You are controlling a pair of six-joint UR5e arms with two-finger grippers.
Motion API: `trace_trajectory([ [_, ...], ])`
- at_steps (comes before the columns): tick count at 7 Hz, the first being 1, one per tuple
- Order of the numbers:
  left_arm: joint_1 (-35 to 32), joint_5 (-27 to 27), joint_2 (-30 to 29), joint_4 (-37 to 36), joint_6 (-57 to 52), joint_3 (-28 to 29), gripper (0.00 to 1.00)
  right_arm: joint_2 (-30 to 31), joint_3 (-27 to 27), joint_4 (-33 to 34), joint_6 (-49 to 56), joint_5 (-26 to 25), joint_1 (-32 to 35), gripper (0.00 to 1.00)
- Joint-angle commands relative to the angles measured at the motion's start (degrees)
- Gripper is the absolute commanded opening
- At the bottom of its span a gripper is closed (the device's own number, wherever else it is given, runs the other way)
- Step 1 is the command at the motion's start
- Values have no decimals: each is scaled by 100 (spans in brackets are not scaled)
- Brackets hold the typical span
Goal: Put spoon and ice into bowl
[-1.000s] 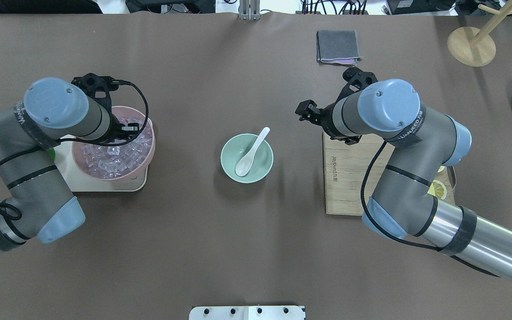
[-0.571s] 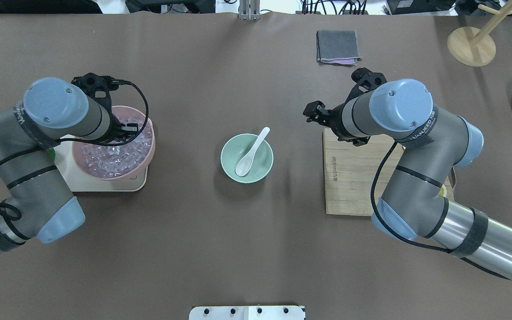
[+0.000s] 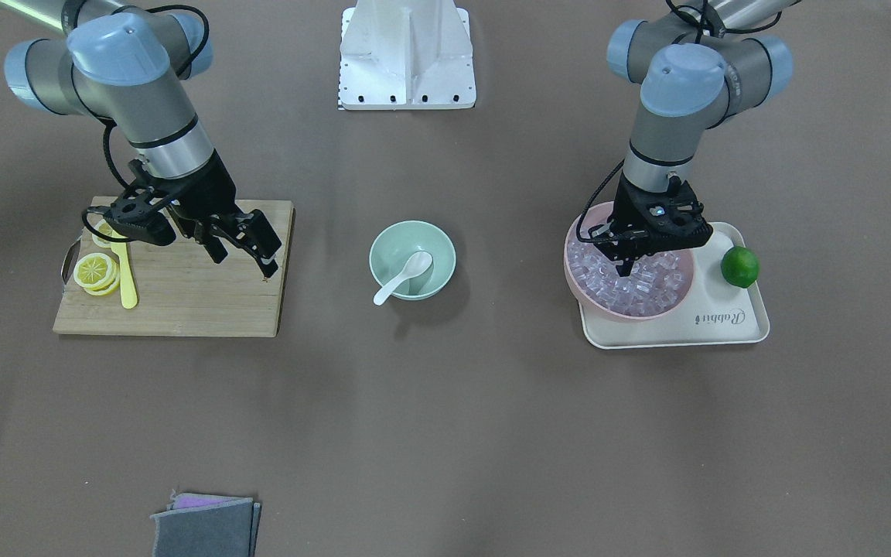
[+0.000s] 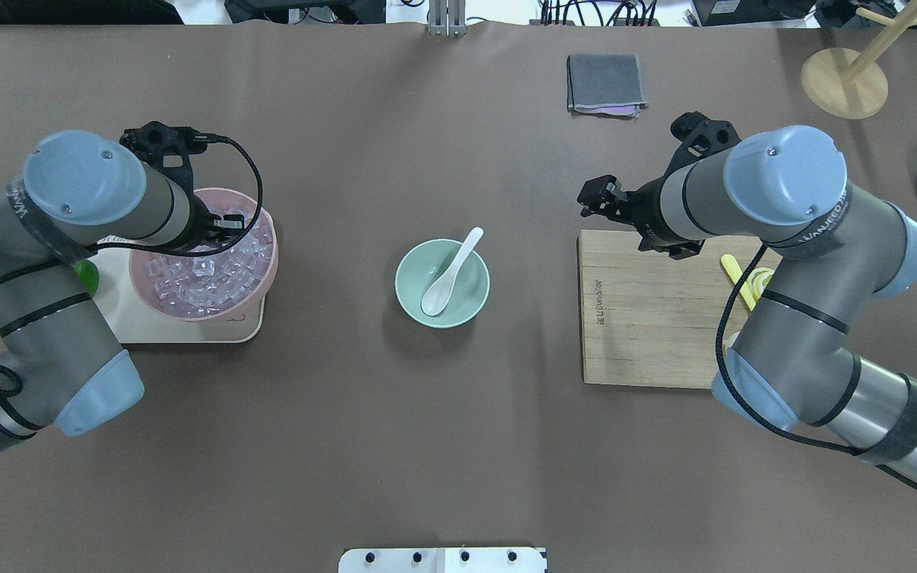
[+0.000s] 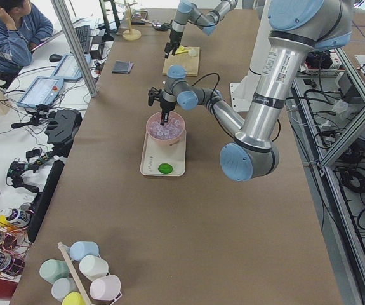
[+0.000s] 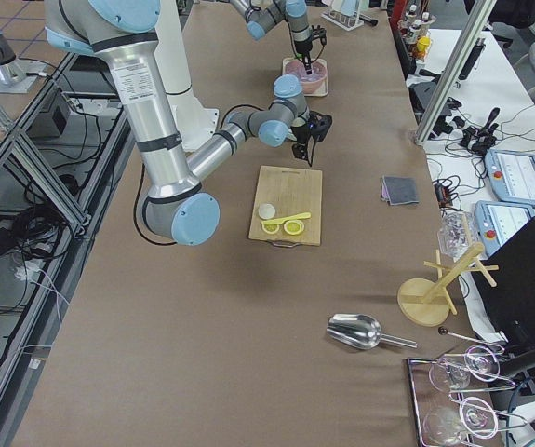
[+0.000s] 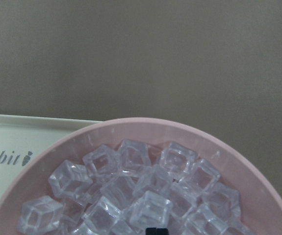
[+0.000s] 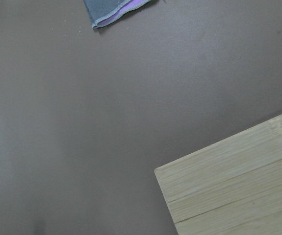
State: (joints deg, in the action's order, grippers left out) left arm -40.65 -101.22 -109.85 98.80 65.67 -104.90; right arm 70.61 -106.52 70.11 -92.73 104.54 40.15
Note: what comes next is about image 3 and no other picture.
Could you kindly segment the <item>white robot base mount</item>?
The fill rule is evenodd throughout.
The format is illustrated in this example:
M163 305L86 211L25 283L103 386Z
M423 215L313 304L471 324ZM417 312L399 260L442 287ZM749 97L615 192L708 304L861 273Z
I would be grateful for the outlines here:
M455 2L357 1L340 24L339 109L475 106L470 17Z

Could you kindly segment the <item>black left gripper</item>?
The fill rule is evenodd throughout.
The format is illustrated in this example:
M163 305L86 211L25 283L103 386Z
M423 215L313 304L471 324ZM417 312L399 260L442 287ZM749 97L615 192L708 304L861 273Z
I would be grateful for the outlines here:
M589 227L589 243L615 261L616 273L626 278L642 257L705 246L713 226L703 210L690 183L678 176L666 179L662 193L643 190L621 176L612 212Z

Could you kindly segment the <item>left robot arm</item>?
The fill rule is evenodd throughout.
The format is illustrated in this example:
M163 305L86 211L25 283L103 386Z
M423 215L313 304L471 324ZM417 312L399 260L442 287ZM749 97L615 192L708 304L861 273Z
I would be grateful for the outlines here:
M668 2L655 21L622 22L611 71L640 86L640 105L605 223L577 233L628 276L640 258L695 249L713 235L689 183L704 131L760 106L789 84L789 47L765 31L789 1Z

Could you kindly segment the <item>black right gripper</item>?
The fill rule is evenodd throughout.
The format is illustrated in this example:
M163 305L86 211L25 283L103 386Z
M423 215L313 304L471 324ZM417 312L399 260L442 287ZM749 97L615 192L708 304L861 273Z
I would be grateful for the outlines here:
M220 264L227 257L222 240L245 251L254 258L268 281L279 271L276 255L282 240L261 209L238 212L236 184L227 172L218 152L196 172L181 179L158 179L144 169L139 161L130 163L134 180L145 186L182 186L183 194L162 212L168 211L183 237L190 237L202 246L213 263Z

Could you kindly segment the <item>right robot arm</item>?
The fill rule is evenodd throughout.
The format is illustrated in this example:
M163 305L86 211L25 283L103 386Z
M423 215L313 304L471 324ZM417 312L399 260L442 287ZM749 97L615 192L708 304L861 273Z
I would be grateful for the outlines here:
M212 60L202 15L123 1L0 1L0 9L59 34L10 50L4 71L14 95L41 111L118 128L137 154L123 193L85 209L110 226L96 236L158 246L191 237L216 263L232 244L265 278L277 272L282 240L265 213L238 207L234 181L183 88Z

